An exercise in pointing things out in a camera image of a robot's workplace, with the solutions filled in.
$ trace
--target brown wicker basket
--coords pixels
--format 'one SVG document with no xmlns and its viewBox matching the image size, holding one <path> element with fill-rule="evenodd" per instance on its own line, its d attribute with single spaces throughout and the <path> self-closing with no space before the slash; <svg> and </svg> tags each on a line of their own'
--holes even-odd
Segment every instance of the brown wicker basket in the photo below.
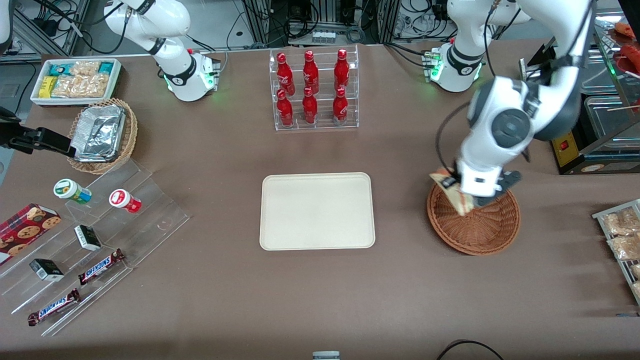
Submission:
<svg viewBox="0 0 640 360">
<path fill-rule="evenodd" d="M 520 230 L 520 208 L 510 191 L 463 217 L 434 184 L 427 199 L 427 214 L 444 242 L 469 255 L 496 254 L 511 245 Z"/>
<path fill-rule="evenodd" d="M 127 112 L 124 129 L 122 130 L 122 140 L 120 142 L 120 155 L 118 155 L 118 158 L 111 163 L 81 163 L 80 161 L 69 158 L 68 161 L 71 166 L 78 171 L 89 172 L 94 175 L 102 175 L 110 168 L 116 166 L 117 164 L 126 162 L 131 157 L 133 148 L 136 145 L 136 136 L 138 135 L 138 121 L 136 120 L 136 114 L 133 113 L 126 102 L 120 99 L 103 100 L 100 102 L 96 102 L 95 104 L 91 104 L 90 106 L 95 107 L 108 105 L 121 106 Z M 80 114 L 76 116 L 76 120 L 74 121 L 73 125 L 71 125 L 69 138 L 73 138 L 74 133 L 76 132 L 76 126 L 78 125 L 79 118 Z"/>
</svg>

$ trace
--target red bottle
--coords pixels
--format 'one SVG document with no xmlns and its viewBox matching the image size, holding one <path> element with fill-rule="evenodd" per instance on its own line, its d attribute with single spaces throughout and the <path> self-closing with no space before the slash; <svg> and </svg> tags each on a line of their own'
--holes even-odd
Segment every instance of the red bottle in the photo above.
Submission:
<svg viewBox="0 0 640 360">
<path fill-rule="evenodd" d="M 302 99 L 302 107 L 305 109 L 305 121 L 313 125 L 318 118 L 318 101 L 314 97 L 314 91 L 310 86 L 305 88 L 305 98 Z"/>
<path fill-rule="evenodd" d="M 280 88 L 283 88 L 288 96 L 293 96 L 296 93 L 296 87 L 293 85 L 293 71 L 287 63 L 287 56 L 284 53 L 278 53 L 276 55 L 278 60 L 278 82 Z"/>
<path fill-rule="evenodd" d="M 276 107 L 278 108 L 278 114 L 280 115 L 280 121 L 284 127 L 293 126 L 293 107 L 291 101 L 287 99 L 287 93 L 283 89 L 278 89 L 278 102 Z"/>
<path fill-rule="evenodd" d="M 333 100 L 333 123 L 336 126 L 342 126 L 347 122 L 347 106 L 349 106 L 349 103 L 344 97 L 344 92 L 344 88 L 338 88 Z"/>
<path fill-rule="evenodd" d="M 338 61 L 333 68 L 335 81 L 333 86 L 338 91 L 340 87 L 347 88 L 349 84 L 349 63 L 347 62 L 347 51 L 345 49 L 338 50 Z"/>
<path fill-rule="evenodd" d="M 320 79 L 318 65 L 314 61 L 314 52 L 311 50 L 305 51 L 305 67 L 302 69 L 302 74 L 305 77 L 305 86 L 309 86 L 314 94 L 317 94 L 320 91 Z"/>
</svg>

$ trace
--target snickers bar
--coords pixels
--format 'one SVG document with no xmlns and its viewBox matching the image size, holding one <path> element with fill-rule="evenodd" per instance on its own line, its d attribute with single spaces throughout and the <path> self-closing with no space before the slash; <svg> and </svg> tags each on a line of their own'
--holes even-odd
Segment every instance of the snickers bar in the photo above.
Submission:
<svg viewBox="0 0 640 360">
<path fill-rule="evenodd" d="M 35 326 L 39 322 L 44 320 L 47 316 L 62 310 L 63 307 L 66 307 L 67 305 L 72 304 L 74 302 L 80 302 L 80 301 L 82 300 L 80 299 L 80 293 L 78 292 L 78 289 L 73 289 L 67 296 L 63 297 L 62 299 L 45 307 L 44 309 L 38 311 L 37 313 L 31 313 L 29 315 L 29 319 L 27 320 L 29 322 L 29 326 Z"/>
<path fill-rule="evenodd" d="M 84 274 L 78 275 L 78 279 L 80 279 L 80 285 L 85 285 L 90 282 L 94 278 L 98 277 L 103 272 L 107 271 L 108 268 L 112 267 L 118 261 L 124 259 L 124 255 L 120 249 L 112 252 L 107 258 L 102 260 L 101 262 L 94 265 L 92 268 L 87 270 Z"/>
</svg>

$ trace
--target small black box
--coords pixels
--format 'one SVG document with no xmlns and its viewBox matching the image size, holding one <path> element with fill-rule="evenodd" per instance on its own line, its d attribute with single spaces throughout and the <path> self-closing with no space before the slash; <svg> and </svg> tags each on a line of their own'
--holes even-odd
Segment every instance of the small black box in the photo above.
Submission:
<svg viewBox="0 0 640 360">
<path fill-rule="evenodd" d="M 29 266 L 41 280 L 59 281 L 65 274 L 60 271 L 56 263 L 48 259 L 34 259 Z"/>
<path fill-rule="evenodd" d="M 74 229 L 76 231 L 76 237 L 80 241 L 80 246 L 83 249 L 98 251 L 100 250 L 100 241 L 96 236 L 95 231 L 90 226 L 78 225 Z"/>
</svg>

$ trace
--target foil-wrapped item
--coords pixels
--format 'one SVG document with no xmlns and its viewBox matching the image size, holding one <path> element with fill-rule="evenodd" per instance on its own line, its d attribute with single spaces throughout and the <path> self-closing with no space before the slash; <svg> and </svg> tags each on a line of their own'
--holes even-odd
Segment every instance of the foil-wrapped item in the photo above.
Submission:
<svg viewBox="0 0 640 360">
<path fill-rule="evenodd" d="M 117 159 L 126 111 L 117 105 L 94 106 L 82 111 L 71 146 L 75 160 L 111 162 Z"/>
</svg>

